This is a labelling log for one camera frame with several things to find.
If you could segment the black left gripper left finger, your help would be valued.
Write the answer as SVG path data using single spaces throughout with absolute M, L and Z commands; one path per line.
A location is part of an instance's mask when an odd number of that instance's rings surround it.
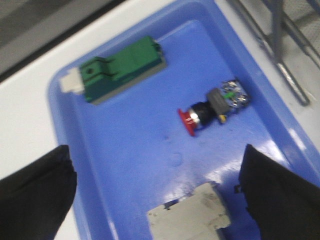
M 0 238 L 53 240 L 75 198 L 77 173 L 60 145 L 0 181 Z

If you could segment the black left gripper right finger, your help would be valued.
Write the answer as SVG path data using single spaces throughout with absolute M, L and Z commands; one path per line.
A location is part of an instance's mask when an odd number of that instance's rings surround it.
M 239 188 L 262 240 L 318 240 L 320 188 L 264 155 L 245 147 Z

